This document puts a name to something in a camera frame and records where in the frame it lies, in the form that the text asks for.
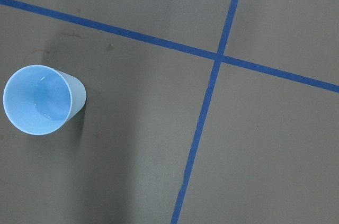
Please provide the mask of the light blue plastic cup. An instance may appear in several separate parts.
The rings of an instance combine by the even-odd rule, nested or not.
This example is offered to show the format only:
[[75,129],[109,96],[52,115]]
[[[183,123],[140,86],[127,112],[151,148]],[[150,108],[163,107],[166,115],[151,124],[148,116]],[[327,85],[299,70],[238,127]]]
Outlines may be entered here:
[[87,98],[76,77],[43,65],[29,65],[16,71],[3,93],[9,121],[29,135],[55,132],[76,115]]

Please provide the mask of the brown paper table mat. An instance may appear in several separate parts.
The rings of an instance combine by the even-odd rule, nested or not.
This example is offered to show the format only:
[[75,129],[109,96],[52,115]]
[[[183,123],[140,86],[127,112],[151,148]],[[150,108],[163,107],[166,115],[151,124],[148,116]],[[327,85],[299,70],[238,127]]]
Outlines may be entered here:
[[33,64],[86,105],[1,113],[1,223],[338,223],[338,0],[1,0]]

